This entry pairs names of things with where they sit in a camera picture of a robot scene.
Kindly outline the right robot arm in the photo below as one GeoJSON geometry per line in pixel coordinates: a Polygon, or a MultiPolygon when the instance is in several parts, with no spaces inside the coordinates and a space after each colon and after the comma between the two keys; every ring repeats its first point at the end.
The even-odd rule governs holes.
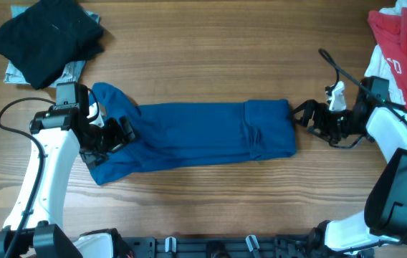
{"type": "Polygon", "coordinates": [[[388,101],[389,81],[366,77],[358,83],[352,110],[345,107],[343,82],[326,87],[326,102],[307,100],[290,117],[296,125],[339,148],[349,135],[378,144],[387,166],[363,211],[313,228],[306,252],[316,257],[349,257],[383,245],[407,245],[407,112],[388,101]]]}

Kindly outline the blue t-shirt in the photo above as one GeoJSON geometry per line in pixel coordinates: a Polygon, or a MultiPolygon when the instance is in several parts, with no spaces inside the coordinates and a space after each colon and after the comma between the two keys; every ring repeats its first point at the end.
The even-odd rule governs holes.
{"type": "Polygon", "coordinates": [[[127,117],[139,135],[90,170],[98,185],[131,173],[289,158],[297,152],[284,99],[134,105],[105,82],[92,90],[90,102],[99,102],[111,118],[127,117]]]}

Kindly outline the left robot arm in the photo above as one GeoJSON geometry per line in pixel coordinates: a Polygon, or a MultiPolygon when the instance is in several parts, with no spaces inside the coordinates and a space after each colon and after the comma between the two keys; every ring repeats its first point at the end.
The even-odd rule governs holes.
{"type": "Polygon", "coordinates": [[[0,231],[0,257],[20,257],[29,249],[37,257],[133,257],[116,229],[90,231],[75,242],[62,230],[64,198],[77,155],[95,168],[135,137],[126,117],[93,123],[86,116],[75,107],[35,115],[24,182],[0,231]]]}

